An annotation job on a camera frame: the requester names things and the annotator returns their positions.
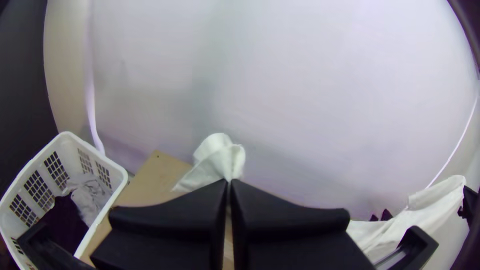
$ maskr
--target black plastic part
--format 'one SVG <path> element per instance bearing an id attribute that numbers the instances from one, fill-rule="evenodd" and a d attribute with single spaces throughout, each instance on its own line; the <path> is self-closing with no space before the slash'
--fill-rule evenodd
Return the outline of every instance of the black plastic part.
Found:
<path id="1" fill-rule="evenodd" d="M 239 180 L 230 192 L 235 270 L 373 270 L 345 209 L 302 207 Z"/>
<path id="2" fill-rule="evenodd" d="M 475 205 L 477 204 L 477 199 L 479 194 L 473 191 L 468 186 L 463 187 L 463 206 L 458 209 L 458 216 L 466 219 L 468 227 L 472 226 L 474 221 Z"/>
<path id="3" fill-rule="evenodd" d="M 430 260 L 438 248 L 437 243 L 430 235 L 417 226 L 406 230 L 398 245 L 406 256 L 397 262 L 389 270 L 418 270 Z"/>
<path id="4" fill-rule="evenodd" d="M 228 183 L 222 179 L 171 201 L 116 207 L 112 231 L 90 256 L 99 270 L 221 270 Z"/>
<path id="5" fill-rule="evenodd" d="M 38 270 L 94 270 L 54 243 L 42 222 L 33 225 L 17 242 Z"/>

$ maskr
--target curved white wall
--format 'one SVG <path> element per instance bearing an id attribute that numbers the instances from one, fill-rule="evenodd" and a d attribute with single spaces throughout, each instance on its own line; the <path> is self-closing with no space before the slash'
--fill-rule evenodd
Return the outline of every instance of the curved white wall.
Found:
<path id="1" fill-rule="evenodd" d="M 74 4 L 50 1 L 45 21 L 62 130 L 77 128 L 59 97 L 65 68 L 78 63 L 55 59 L 67 47 L 58 38 L 73 34 L 52 30 L 54 5 Z M 190 160 L 204 137 L 226 132 L 246 148 L 247 182 L 360 218 L 400 208 L 437 175 L 479 86 L 446 1 L 104 0 L 93 18 L 108 156 L 131 171 L 153 149 Z"/>

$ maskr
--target cardboard surface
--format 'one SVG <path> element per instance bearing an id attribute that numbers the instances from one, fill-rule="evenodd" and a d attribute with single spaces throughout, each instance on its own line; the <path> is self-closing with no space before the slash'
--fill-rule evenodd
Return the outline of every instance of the cardboard surface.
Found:
<path id="1" fill-rule="evenodd" d="M 143 164 L 136 176 L 118 196 L 113 206 L 143 207 L 161 204 L 181 196 L 181 192 L 171 192 L 175 183 L 191 169 L 191 165 L 155 150 Z M 233 270 L 232 222 L 227 217 L 225 223 L 225 247 L 223 269 Z M 80 260 L 93 266 L 90 255 L 112 230 L 108 216 L 98 225 L 88 247 Z"/>

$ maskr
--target laundry basket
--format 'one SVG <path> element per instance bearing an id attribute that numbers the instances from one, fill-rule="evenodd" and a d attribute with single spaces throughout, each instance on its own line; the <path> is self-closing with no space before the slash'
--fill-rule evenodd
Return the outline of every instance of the laundry basket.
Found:
<path id="1" fill-rule="evenodd" d="M 24 254 L 17 239 L 50 208 L 56 196 L 67 194 L 70 176 L 91 173 L 112 190 L 112 196 L 83 237 L 74 256 L 85 251 L 97 225 L 127 185 L 127 171 L 71 132 L 62 132 L 18 173 L 0 201 L 0 232 L 21 269 L 37 268 Z"/>

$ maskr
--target white cloth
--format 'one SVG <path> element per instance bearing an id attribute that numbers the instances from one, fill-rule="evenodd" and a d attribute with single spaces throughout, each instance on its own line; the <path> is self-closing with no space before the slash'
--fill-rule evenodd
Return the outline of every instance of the white cloth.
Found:
<path id="1" fill-rule="evenodd" d="M 76 204 L 81 219 L 90 227 L 102 208 L 112 196 L 112 191 L 93 174 L 80 174 L 70 177 L 66 187 L 71 192 L 71 200 Z"/>
<path id="2" fill-rule="evenodd" d="M 220 179 L 240 179 L 245 165 L 245 149 L 233 144 L 224 133 L 208 136 L 193 153 L 193 168 L 173 187 L 176 192 L 192 192 Z"/>
<path id="3" fill-rule="evenodd" d="M 350 237 L 372 262 L 395 250 L 411 226 L 431 235 L 456 213 L 464 198 L 466 179 L 453 175 L 408 197 L 407 207 L 388 221 L 350 221 Z"/>

